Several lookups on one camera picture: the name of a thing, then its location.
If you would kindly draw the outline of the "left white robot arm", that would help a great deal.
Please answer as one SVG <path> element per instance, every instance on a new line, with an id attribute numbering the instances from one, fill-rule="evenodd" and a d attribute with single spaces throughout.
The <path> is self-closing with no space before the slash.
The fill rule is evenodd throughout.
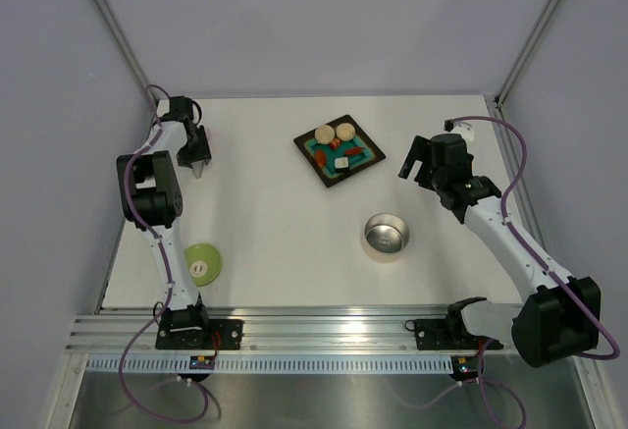
<path id="1" fill-rule="evenodd" d="M 196 179 L 212 159 L 200 105 L 187 96 L 168 99 L 148 140 L 116 160 L 124 216 L 141 231 L 160 274 L 162 305 L 155 310 L 157 349 L 209 349 L 212 325 L 193 283 L 181 239 L 183 193 L 176 169 Z"/>

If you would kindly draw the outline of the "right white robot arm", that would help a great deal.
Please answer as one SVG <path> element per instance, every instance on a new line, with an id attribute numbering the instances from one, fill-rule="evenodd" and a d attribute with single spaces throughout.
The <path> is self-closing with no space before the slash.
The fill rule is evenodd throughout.
<path id="1" fill-rule="evenodd" d="M 459 134 L 414 137 L 399 177 L 419 169 L 415 183 L 434 192 L 486 248 L 509 276 L 521 304 L 497 304 L 482 296 L 448 306 L 439 333 L 458 349 L 493 339 L 515 347 L 523 360 L 539 368 L 581 355 L 600 340 L 602 293 L 589 277 L 575 278 L 551 259 L 502 205 L 497 186 L 472 172 L 473 155 Z"/>

